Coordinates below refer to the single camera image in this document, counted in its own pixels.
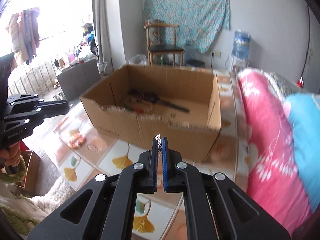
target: chair seat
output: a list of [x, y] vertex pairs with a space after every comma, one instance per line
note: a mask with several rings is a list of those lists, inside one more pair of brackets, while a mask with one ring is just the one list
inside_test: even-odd
[[169, 51], [184, 51], [183, 48], [172, 44], [159, 44], [159, 45], [151, 45], [148, 48], [149, 52], [156, 53], [156, 52], [169, 52]]

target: hand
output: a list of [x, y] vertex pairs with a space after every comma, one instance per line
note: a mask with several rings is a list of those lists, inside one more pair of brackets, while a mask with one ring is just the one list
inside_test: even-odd
[[0, 151], [0, 157], [6, 160], [5, 165], [7, 166], [17, 166], [20, 162], [20, 142], [12, 144], [6, 150]]

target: silver screw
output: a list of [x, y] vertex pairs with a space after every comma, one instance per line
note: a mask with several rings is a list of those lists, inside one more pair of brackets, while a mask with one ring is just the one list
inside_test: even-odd
[[96, 181], [104, 181], [106, 178], [107, 178], [106, 175], [98, 174], [95, 179], [96, 179]]
[[177, 163], [177, 167], [178, 167], [179, 169], [185, 169], [185, 168], [187, 167], [187, 164], [184, 163], [184, 162]]
[[224, 180], [226, 176], [223, 173], [217, 173], [215, 176], [216, 180]]
[[142, 163], [136, 163], [135, 165], [133, 165], [133, 167], [136, 170], [141, 170], [141, 169], [143, 169], [144, 165]]

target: chair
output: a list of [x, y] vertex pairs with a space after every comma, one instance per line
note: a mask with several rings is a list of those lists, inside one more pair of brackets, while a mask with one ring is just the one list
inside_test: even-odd
[[[150, 44], [150, 33], [149, 28], [161, 28], [171, 27], [173, 28], [173, 42], [174, 44]], [[176, 54], [180, 54], [180, 66], [183, 64], [183, 53], [184, 49], [176, 45], [176, 28], [179, 27], [177, 24], [167, 23], [154, 23], [145, 25], [144, 28], [147, 30], [147, 46], [148, 46], [148, 61], [150, 65], [153, 65], [153, 56], [159, 54], [173, 54], [173, 66], [176, 64]]]

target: patterned tablecloth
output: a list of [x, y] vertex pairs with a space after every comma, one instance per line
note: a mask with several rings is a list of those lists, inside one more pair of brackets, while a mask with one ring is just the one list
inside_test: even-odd
[[[194, 163], [199, 171], [213, 175], [225, 173], [246, 190], [248, 178], [245, 116], [238, 83], [234, 73], [211, 69], [190, 69], [217, 74], [222, 130], [205, 163]], [[70, 135], [80, 132], [86, 142], [78, 149], [68, 147]], [[120, 173], [138, 161], [142, 149], [122, 140], [100, 134], [92, 126], [83, 106], [75, 106], [43, 142], [43, 150], [60, 170], [69, 184], [80, 189], [99, 173], [108, 176]], [[182, 194], [166, 194], [162, 184], [162, 161], [158, 165], [158, 192], [139, 194], [136, 202], [133, 239], [187, 239]]]

